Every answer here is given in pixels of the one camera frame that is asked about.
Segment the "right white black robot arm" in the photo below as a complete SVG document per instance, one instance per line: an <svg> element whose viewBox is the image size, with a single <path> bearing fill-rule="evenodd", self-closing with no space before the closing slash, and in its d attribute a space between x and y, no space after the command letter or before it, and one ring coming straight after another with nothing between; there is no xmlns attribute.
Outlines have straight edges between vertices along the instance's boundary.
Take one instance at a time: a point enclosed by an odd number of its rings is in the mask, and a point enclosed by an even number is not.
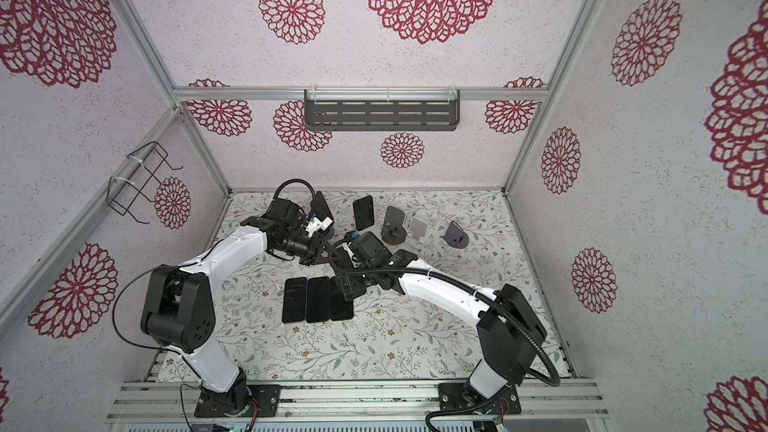
<svg viewBox="0 0 768 432"><path fill-rule="evenodd" d="M523 293L505 284L488 288L452 276L415 253L390 249L373 233L351 233L326 246L329 265L347 297L377 286L425 301L461 319L478 337L482 358L462 386L438 387L436 418L515 411L515 387L527 377L549 387L561 385L553 360L544 350L547 332Z"/></svg>

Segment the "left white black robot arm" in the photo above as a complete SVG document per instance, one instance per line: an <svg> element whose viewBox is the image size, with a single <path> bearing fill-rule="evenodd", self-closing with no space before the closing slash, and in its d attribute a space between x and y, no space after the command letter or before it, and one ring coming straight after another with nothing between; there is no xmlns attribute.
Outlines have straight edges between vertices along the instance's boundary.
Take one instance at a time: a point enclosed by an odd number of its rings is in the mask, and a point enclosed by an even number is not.
<svg viewBox="0 0 768 432"><path fill-rule="evenodd" d="M264 214L243 220L208 251L183 264L151 271L140 329L178 353L200 380L197 417L243 416L253 402L245 371L214 336L213 292L233 272L264 254L278 252L303 266L319 263L333 222L320 192L312 195L307 212L275 196Z"/></svg>

